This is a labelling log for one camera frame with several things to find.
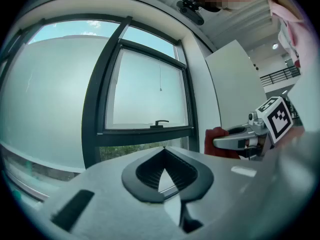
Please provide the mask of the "person's pink shirt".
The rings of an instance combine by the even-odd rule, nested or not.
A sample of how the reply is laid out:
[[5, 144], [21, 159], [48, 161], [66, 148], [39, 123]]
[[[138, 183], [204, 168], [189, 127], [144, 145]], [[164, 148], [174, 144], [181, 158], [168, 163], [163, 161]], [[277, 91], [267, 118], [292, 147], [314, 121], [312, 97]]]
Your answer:
[[280, 31], [278, 40], [290, 55], [294, 65], [306, 69], [315, 58], [317, 44], [304, 20], [298, 19], [291, 11], [276, 0], [268, 0], [270, 13], [278, 18]]

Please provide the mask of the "dark fixed window frame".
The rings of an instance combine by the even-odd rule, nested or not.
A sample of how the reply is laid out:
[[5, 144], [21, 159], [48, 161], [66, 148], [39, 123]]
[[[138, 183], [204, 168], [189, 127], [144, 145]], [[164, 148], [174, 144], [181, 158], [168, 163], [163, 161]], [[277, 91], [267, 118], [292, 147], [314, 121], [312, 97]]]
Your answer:
[[[100, 162], [99, 154], [92, 154], [93, 152], [98, 152], [98, 147], [140, 144], [142, 141], [154, 142], [188, 137], [190, 151], [199, 152], [200, 141], [196, 100], [188, 60], [182, 41], [180, 39], [174, 39], [154, 27], [133, 20], [131, 16], [120, 17], [101, 13], [77, 13], [49, 19], [42, 18], [26, 28], [18, 28], [18, 30], [14, 31], [14, 35], [8, 39], [8, 43], [3, 44], [2, 50], [0, 51], [0, 62], [7, 61], [3, 73], [0, 75], [0, 89], [4, 86], [5, 77], [9, 73], [9, 66], [13, 65], [13, 59], [17, 55], [19, 48], [29, 42], [45, 25], [66, 22], [68, 20], [101, 20], [119, 23], [119, 26], [111, 35], [111, 40], [103, 47], [97, 59], [93, 72], [90, 75], [84, 98], [81, 120], [81, 143], [84, 166], [89, 168], [95, 163]], [[175, 56], [180, 58], [180, 60], [146, 45], [123, 39], [123, 35], [128, 27], [134, 27], [168, 41], [176, 47]], [[188, 124], [186, 126], [114, 130], [105, 128], [107, 95], [111, 85], [113, 67], [121, 48], [160, 59], [160, 61], [182, 71], [188, 117]]]

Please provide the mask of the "person's right forearm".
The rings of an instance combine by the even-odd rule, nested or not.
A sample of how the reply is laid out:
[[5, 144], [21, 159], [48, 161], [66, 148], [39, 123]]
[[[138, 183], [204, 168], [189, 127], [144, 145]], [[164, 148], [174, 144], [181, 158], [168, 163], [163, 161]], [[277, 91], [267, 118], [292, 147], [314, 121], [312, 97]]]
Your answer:
[[295, 138], [300, 137], [305, 132], [305, 128], [303, 126], [295, 126], [288, 130], [288, 132], [279, 140], [277, 143], [278, 147], [282, 147], [288, 143], [290, 143]]

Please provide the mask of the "small low glass pane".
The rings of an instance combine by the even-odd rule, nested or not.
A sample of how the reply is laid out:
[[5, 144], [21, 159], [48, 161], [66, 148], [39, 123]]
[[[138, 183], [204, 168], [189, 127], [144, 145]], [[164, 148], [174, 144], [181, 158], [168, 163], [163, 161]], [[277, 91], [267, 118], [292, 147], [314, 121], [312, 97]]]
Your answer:
[[158, 147], [178, 147], [182, 149], [189, 149], [189, 138], [188, 137], [181, 137], [176, 139], [170, 139], [165, 141], [159, 142], [152, 142], [152, 143], [143, 143], [143, 144], [136, 144], [136, 145], [125, 145], [125, 146], [101, 146], [99, 148], [100, 158], [102, 161], [122, 157], [134, 152], [147, 150], [151, 148], [158, 148]]

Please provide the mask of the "black balcony railing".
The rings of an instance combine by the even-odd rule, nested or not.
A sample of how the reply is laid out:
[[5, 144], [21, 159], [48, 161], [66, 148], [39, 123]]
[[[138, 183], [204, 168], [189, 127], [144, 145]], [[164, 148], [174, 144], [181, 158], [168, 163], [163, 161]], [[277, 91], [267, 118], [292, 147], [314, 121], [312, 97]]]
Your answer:
[[289, 80], [295, 77], [300, 76], [300, 69], [296, 66], [290, 66], [284, 68], [282, 70], [267, 74], [265, 76], [260, 77], [260, 81], [263, 87], [273, 85], [285, 80]]

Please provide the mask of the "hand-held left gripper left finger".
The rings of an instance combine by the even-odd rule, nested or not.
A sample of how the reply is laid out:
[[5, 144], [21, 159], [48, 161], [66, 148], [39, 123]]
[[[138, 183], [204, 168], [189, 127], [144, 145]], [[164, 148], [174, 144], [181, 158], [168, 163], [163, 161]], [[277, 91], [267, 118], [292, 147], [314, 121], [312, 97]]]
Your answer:
[[[161, 151], [151, 148], [97, 163], [52, 194], [39, 217], [58, 240], [180, 240], [185, 232], [167, 213], [165, 204], [134, 198], [122, 184], [123, 169], [137, 159]], [[94, 193], [70, 231], [51, 219], [80, 190]]]

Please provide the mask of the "large frosted glass pane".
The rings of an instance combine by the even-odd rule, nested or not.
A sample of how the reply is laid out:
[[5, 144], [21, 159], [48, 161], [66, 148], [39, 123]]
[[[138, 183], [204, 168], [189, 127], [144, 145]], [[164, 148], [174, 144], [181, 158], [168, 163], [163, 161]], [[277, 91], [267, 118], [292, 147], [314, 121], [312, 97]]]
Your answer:
[[20, 48], [0, 91], [0, 145], [49, 168], [85, 170], [85, 95], [95, 64], [117, 27], [98, 20], [52, 23]]

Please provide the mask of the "dark red cloth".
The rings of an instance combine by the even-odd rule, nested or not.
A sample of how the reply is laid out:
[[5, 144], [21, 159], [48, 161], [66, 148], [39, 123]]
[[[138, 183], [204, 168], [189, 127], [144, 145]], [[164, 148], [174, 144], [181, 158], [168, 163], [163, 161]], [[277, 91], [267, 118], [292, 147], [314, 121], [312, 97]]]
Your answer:
[[240, 157], [235, 150], [216, 148], [213, 144], [215, 138], [226, 137], [228, 135], [229, 132], [227, 130], [222, 129], [221, 127], [207, 129], [205, 131], [204, 139], [204, 154], [209, 156], [239, 160]]

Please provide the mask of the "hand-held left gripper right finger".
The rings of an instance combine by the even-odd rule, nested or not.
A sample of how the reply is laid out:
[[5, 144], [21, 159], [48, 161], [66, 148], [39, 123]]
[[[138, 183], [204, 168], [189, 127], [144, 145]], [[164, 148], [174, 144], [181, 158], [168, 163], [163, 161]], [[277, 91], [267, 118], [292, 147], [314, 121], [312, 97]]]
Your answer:
[[222, 158], [166, 147], [166, 171], [178, 188], [179, 240], [267, 240], [277, 233], [271, 187], [278, 156]]

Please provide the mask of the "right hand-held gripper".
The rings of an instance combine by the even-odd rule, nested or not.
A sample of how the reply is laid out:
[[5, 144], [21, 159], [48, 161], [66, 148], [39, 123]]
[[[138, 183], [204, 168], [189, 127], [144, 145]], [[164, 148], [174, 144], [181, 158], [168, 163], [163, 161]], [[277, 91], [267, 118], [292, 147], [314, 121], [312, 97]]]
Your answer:
[[[228, 136], [216, 137], [213, 145], [219, 149], [241, 150], [239, 156], [259, 160], [273, 149], [293, 126], [286, 100], [272, 96], [255, 111], [248, 114], [248, 122], [227, 129]], [[240, 135], [250, 130], [254, 137]]]

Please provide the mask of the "frosted hinged window sash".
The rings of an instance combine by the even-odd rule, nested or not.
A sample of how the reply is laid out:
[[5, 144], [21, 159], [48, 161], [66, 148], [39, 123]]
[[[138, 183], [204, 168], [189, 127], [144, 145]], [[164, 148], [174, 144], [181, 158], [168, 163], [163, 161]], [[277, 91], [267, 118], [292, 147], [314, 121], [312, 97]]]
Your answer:
[[181, 69], [158, 58], [121, 48], [108, 88], [105, 128], [150, 129], [188, 125], [187, 99]]

